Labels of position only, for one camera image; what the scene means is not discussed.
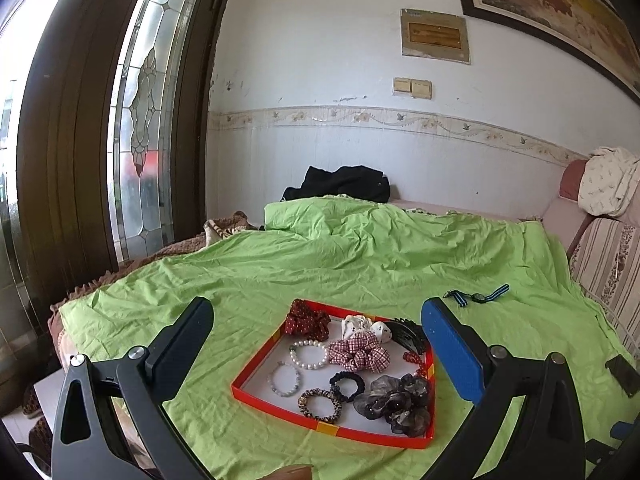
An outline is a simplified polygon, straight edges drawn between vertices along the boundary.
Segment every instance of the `metal screw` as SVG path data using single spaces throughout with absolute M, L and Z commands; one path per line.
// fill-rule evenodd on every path
M 129 350 L 127 356 L 129 356 L 129 359 L 139 359 L 144 354 L 145 348 L 143 346 L 134 346 L 131 350 Z
M 560 352 L 552 352 L 551 360 L 555 362 L 557 365 L 563 365 L 566 362 L 566 359 Z
M 82 363 L 84 363 L 84 354 L 77 354 L 71 358 L 72 366 L 80 366 Z
M 496 359 L 504 359 L 507 357 L 507 349 L 504 346 L 494 345 L 489 348 L 489 352 Z

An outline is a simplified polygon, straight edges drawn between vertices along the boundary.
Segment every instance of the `floral wall border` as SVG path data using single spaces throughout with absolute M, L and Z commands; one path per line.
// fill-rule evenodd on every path
M 394 108 L 306 106 L 210 112 L 209 125 L 211 129 L 219 132 L 276 126 L 373 128 L 476 142 L 499 150 L 532 156 L 558 166 L 567 166 L 572 160 L 586 158 L 552 142 L 500 126 Z

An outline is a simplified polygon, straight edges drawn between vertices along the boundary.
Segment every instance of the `bed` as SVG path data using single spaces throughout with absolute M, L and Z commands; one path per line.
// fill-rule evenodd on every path
M 274 203 L 266 207 L 263 232 L 241 232 L 150 263 L 65 303 L 60 315 L 72 351 L 103 360 L 148 344 L 194 296 L 211 300 L 215 327 L 165 409 L 217 478 L 255 479 L 309 463 L 322 480 L 410 479 L 427 471 L 470 409 L 437 362 L 435 438 L 420 451 L 305 430 L 237 402 L 230 383 L 294 298 L 418 319 L 425 298 L 452 288 L 490 292 L 503 283 L 511 290 L 499 301 L 466 309 L 447 304 L 488 344 L 505 345 L 516 356 L 562 352 L 586 440 L 613 445 L 610 427 L 635 418 L 640 396 L 628 399 L 604 363 L 631 356 L 598 304 L 572 281 L 565 248 L 536 221 L 432 216 L 340 197 Z M 480 472 L 500 459 L 518 409 L 514 402 Z

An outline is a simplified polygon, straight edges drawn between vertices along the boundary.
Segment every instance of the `black phone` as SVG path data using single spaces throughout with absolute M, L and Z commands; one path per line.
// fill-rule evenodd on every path
M 611 375 L 616 378 L 618 384 L 622 386 L 622 389 L 628 395 L 629 399 L 640 390 L 640 374 L 634 370 L 632 365 L 630 365 L 622 355 L 617 355 L 607 361 L 605 367 L 608 368 Z

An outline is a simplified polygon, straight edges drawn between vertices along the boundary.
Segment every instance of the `door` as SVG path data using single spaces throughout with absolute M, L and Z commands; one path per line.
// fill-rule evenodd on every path
M 207 89 L 226 0 L 59 0 L 24 91 L 17 196 L 38 317 L 204 222 Z

